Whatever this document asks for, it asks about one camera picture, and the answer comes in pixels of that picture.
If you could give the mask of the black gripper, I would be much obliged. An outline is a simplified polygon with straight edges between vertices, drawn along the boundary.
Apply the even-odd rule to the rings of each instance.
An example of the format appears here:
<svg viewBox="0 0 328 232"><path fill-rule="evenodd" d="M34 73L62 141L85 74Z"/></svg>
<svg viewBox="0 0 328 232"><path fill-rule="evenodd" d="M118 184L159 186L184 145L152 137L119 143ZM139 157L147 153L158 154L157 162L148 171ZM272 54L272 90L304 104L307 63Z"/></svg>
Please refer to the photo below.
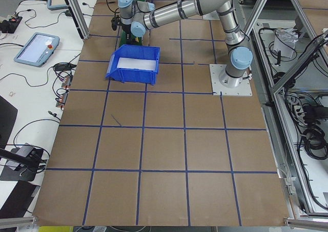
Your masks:
<svg viewBox="0 0 328 232"><path fill-rule="evenodd" d="M126 41L137 41L137 39L132 33L126 32Z"/></svg>

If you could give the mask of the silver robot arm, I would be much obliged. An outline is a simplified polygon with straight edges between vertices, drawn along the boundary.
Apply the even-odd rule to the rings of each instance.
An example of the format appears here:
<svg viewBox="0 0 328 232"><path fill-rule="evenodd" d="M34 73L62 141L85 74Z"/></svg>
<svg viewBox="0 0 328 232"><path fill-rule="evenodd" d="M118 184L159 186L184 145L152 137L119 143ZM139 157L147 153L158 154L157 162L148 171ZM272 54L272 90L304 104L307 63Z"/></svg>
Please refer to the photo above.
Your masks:
<svg viewBox="0 0 328 232"><path fill-rule="evenodd" d="M247 35L235 15L233 0L177 0L159 8L139 0L117 0L117 10L111 20L112 29L121 26L127 42L141 38L152 29L199 16L209 20L215 14L224 33L229 61L218 79L226 88L236 88L246 78L245 72L253 60L252 51L245 46Z"/></svg>

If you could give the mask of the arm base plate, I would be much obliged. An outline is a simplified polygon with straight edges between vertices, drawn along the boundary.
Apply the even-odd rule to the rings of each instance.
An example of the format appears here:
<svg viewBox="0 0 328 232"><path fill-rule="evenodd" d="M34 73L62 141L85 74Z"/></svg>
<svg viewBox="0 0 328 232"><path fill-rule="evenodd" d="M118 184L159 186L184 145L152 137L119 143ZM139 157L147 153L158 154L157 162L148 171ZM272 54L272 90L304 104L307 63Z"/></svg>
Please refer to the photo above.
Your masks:
<svg viewBox="0 0 328 232"><path fill-rule="evenodd" d="M210 64L212 94L214 96L250 97L253 95L247 73L240 78L232 78L226 73L225 64Z"/></svg>

